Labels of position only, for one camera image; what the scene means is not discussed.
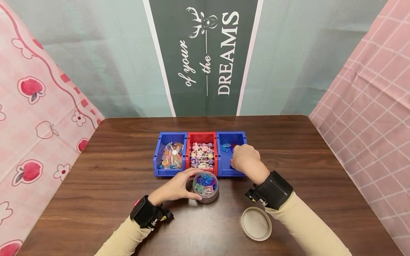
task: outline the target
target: white stripe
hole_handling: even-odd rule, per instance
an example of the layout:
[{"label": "white stripe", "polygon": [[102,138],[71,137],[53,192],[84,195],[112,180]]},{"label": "white stripe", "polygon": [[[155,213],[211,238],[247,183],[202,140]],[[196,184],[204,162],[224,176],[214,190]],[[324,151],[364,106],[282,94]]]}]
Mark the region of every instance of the white stripe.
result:
[{"label": "white stripe", "polygon": [[208,54],[208,36],[207,36],[207,30],[205,30],[205,53]]},{"label": "white stripe", "polygon": [[149,0],[143,0],[143,2],[144,2],[144,7],[145,7],[145,13],[147,14],[148,24],[150,25],[151,34],[152,34],[153,41],[154,41],[155,51],[157,52],[159,68],[161,69],[162,79],[164,80],[166,97],[168,98],[169,108],[171,109],[172,116],[176,117],[174,105],[172,104],[171,93],[169,92],[168,79],[166,78],[164,60],[162,60],[162,54],[161,54],[161,49],[159,47],[157,31],[155,30],[154,18],[151,13],[150,2]]},{"label": "white stripe", "polygon": [[256,32],[257,32],[257,27],[259,26],[259,19],[260,19],[260,14],[262,12],[262,5],[263,5],[263,0],[259,0],[257,2],[257,7],[256,7],[255,21],[253,22],[251,41],[249,43],[248,56],[246,57],[244,77],[243,77],[243,80],[242,80],[241,92],[240,92],[239,101],[238,101],[238,109],[236,110],[236,115],[237,116],[239,116],[240,113],[241,113],[242,100],[244,99],[246,79],[248,77],[249,65],[251,63],[253,46],[255,45]]}]

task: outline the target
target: pink checkered curtain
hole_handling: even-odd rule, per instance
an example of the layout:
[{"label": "pink checkered curtain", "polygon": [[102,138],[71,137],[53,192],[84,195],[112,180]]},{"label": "pink checkered curtain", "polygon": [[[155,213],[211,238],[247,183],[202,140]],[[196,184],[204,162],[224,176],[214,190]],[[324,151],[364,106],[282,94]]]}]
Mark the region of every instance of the pink checkered curtain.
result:
[{"label": "pink checkered curtain", "polygon": [[389,0],[310,115],[410,255],[410,2]]},{"label": "pink checkered curtain", "polygon": [[0,0],[0,255],[14,255],[103,120]]}]

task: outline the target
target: wrist strap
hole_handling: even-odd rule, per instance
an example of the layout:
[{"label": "wrist strap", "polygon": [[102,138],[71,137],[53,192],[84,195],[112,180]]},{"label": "wrist strap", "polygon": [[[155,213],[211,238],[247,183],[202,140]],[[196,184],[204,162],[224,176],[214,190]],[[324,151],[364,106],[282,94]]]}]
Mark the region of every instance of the wrist strap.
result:
[{"label": "wrist strap", "polygon": [[245,195],[253,202],[261,201],[264,207],[279,210],[293,192],[293,187],[276,171],[260,185],[253,185]]},{"label": "wrist strap", "polygon": [[173,214],[169,210],[164,210],[162,204],[153,206],[146,195],[134,204],[130,218],[135,220],[142,229],[153,229],[158,221],[172,220]]}]

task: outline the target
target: beige sleeve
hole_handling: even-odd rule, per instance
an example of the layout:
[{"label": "beige sleeve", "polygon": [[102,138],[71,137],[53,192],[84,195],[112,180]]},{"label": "beige sleeve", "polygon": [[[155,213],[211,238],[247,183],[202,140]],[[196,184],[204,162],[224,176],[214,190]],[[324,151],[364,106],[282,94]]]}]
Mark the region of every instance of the beige sleeve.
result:
[{"label": "beige sleeve", "polygon": [[336,234],[293,192],[276,211],[265,208],[279,220],[307,255],[351,256]]},{"label": "beige sleeve", "polygon": [[151,233],[151,229],[142,229],[139,225],[127,219],[114,231],[110,238],[102,245],[95,256],[130,256],[144,238]]}]

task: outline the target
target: apple pattern fabric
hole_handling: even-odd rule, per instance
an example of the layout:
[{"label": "apple pattern fabric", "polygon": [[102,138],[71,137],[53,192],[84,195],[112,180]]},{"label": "apple pattern fabric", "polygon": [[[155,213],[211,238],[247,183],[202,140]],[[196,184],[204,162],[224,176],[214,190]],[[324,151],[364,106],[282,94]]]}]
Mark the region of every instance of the apple pattern fabric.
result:
[{"label": "apple pattern fabric", "polygon": [[23,43],[15,38],[11,41],[11,43],[14,45],[14,47],[21,49],[21,54],[26,58],[26,59],[31,59],[33,57],[33,54],[31,54],[31,52],[24,47]]},{"label": "apple pattern fabric", "polygon": [[60,179],[61,181],[64,180],[64,178],[67,176],[68,171],[70,170],[70,165],[62,165],[59,164],[57,166],[57,171],[54,173],[54,178],[55,179]]},{"label": "apple pattern fabric", "polygon": [[87,146],[88,139],[87,138],[82,138],[78,143],[77,143],[77,151],[78,153],[81,153],[85,146]]},{"label": "apple pattern fabric", "polygon": [[0,256],[15,256],[104,117],[0,0]]},{"label": "apple pattern fabric", "polygon": [[13,186],[20,183],[30,184],[38,180],[43,173],[43,164],[36,160],[27,160],[23,164],[17,166],[17,174],[13,179]]},{"label": "apple pattern fabric", "polygon": [[37,137],[46,140],[52,138],[53,135],[59,135],[59,133],[54,129],[54,125],[52,125],[49,121],[39,123],[36,126],[36,134]]},{"label": "apple pattern fabric", "polygon": [[5,219],[7,219],[13,214],[13,209],[9,208],[9,206],[9,202],[2,202],[0,204],[0,226]]},{"label": "apple pattern fabric", "polygon": [[15,256],[22,244],[22,240],[12,240],[0,245],[0,256]]},{"label": "apple pattern fabric", "polygon": [[34,104],[46,95],[46,86],[35,77],[26,77],[18,81],[18,91],[28,98],[30,104]]},{"label": "apple pattern fabric", "polygon": [[74,116],[71,118],[73,122],[76,122],[78,126],[82,126],[87,120],[77,110],[74,112]]}]

